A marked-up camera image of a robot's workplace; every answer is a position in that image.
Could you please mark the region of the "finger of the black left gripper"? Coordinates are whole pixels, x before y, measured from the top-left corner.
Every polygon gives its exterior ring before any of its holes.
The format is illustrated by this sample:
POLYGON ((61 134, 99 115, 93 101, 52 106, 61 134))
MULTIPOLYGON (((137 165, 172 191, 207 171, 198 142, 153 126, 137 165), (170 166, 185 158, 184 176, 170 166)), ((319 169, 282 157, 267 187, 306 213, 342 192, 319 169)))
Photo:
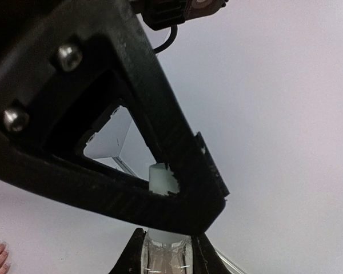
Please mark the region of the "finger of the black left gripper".
POLYGON ((130 1, 109 1, 112 44, 122 67, 122 99, 150 148, 190 200, 223 200, 229 193, 201 135, 194 135, 134 13, 130 1))
POLYGON ((145 180, 85 159, 26 147, 0 131, 0 180, 73 207, 185 235, 204 233, 225 207, 228 189, 200 136, 151 138, 179 191, 158 195, 145 180))

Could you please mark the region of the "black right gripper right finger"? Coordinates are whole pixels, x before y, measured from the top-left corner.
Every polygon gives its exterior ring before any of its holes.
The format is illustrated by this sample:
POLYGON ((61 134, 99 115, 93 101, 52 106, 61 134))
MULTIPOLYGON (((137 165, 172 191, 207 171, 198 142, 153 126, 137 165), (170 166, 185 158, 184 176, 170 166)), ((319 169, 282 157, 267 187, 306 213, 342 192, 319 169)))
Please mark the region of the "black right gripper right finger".
POLYGON ((196 274, 229 274, 216 250, 205 234, 192 236, 193 273, 196 274))

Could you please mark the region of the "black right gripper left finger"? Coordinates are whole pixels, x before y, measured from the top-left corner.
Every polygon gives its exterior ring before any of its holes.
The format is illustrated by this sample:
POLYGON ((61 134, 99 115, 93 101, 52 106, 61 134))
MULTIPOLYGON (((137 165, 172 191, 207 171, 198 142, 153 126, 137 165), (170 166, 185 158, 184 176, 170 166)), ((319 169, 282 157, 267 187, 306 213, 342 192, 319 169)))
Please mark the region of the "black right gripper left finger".
POLYGON ((141 253, 146 232, 136 228, 109 274, 140 274, 141 253))

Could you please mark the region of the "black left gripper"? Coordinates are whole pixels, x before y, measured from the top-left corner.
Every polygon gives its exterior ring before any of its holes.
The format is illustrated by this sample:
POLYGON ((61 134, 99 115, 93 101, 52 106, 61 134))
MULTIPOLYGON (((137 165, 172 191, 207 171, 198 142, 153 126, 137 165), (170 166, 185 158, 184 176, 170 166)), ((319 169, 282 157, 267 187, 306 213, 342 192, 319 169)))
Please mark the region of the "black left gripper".
POLYGON ((65 72, 57 58, 59 46, 77 42, 81 50, 93 35, 109 36, 110 50, 122 47, 121 39, 137 29, 137 3, 132 1, 0 1, 0 160, 18 157, 22 147, 37 147, 49 120, 59 114, 56 102, 45 102, 49 113, 38 123, 38 114, 20 132, 5 128, 4 110, 29 110, 54 77, 83 81, 83 65, 65 72))

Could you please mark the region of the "clear nail polish bottle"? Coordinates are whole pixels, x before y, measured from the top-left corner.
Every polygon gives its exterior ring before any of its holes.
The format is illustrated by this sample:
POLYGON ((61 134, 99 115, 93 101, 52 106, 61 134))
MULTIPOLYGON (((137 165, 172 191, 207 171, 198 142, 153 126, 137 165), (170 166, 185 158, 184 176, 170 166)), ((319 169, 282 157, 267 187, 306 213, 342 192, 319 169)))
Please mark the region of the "clear nail polish bottle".
POLYGON ((193 248, 191 237, 173 243, 155 241, 145 236, 141 250, 141 273, 192 274, 193 248))

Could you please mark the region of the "white nail polish cap brush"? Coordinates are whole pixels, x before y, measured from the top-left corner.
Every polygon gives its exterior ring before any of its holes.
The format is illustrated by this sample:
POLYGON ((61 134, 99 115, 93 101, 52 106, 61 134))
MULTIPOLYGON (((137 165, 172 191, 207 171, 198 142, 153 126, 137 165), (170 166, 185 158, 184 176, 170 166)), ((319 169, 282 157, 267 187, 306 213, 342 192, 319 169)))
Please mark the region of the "white nail polish cap brush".
MULTIPOLYGON (((180 191, 177 179, 165 163, 154 164, 149 167, 149 190, 161 196, 169 193, 177 194, 180 191)), ((186 235, 149 228, 149 237, 162 244, 174 244, 186 239, 186 235)))

